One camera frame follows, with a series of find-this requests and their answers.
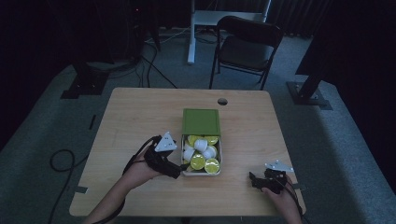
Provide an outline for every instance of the chair backrest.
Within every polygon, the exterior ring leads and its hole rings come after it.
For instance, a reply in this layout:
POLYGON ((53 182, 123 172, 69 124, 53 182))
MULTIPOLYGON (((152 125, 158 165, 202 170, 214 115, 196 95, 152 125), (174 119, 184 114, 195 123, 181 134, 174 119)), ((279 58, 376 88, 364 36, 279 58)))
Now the chair backrest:
POLYGON ((220 30, 248 42, 265 44, 277 48, 283 37, 283 32, 271 23, 251 21, 235 16, 225 16, 217 24, 218 36, 220 30))

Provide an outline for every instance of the stand base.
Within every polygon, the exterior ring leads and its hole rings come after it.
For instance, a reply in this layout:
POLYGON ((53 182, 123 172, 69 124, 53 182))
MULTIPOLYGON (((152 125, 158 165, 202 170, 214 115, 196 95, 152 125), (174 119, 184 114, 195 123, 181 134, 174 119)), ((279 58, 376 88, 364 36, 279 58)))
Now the stand base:
POLYGON ((90 86, 81 86, 78 75, 74 79, 70 89, 64 91, 61 99, 78 99, 80 95, 101 95, 106 85, 109 73, 92 71, 94 79, 90 86))
POLYGON ((296 105, 318 105, 322 110, 332 110, 330 102, 323 99, 319 90, 316 90, 309 99, 305 99, 298 95, 300 88, 304 85, 303 82, 286 82, 286 84, 296 105))

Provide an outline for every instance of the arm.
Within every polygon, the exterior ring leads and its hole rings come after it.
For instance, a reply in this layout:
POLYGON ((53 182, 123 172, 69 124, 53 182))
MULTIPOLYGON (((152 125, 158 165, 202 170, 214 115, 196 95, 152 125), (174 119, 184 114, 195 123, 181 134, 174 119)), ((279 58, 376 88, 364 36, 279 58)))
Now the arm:
MULTIPOLYGON (((142 161, 146 151, 140 153, 135 161, 142 161)), ((131 189, 134 189, 160 173, 152 170, 144 162, 134 163, 128 171, 117 181, 99 204, 84 220, 84 224, 94 223, 110 216, 122 203, 131 189)))
MULTIPOLYGON (((290 184, 286 185, 286 188, 290 192, 294 192, 293 187, 290 184)), ((268 188, 262 188, 262 192, 270 198, 274 203, 277 211, 286 219, 288 224, 302 224, 299 210, 297 208, 296 202, 286 190, 281 190, 279 194, 273 193, 268 188)))

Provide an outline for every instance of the black chair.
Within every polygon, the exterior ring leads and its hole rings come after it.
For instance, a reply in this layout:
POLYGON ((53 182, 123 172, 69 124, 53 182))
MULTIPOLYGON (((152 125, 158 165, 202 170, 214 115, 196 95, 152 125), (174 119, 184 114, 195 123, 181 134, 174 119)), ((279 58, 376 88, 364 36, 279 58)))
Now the black chair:
POLYGON ((213 60, 209 89, 212 89, 216 63, 221 67, 260 76, 258 83, 265 81, 274 55, 283 38, 283 32, 275 25, 261 21, 250 21, 235 16, 226 16, 217 24, 218 41, 213 60), (220 31, 227 35, 221 44, 220 31))

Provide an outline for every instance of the chair seat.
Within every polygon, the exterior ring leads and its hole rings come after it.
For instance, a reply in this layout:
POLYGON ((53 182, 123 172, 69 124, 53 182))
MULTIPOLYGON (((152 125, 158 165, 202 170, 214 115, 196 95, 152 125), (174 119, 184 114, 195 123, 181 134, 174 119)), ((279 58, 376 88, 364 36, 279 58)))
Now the chair seat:
POLYGON ((254 71, 263 71, 273 48, 249 43, 234 35, 227 36, 219 52, 219 61, 254 71))

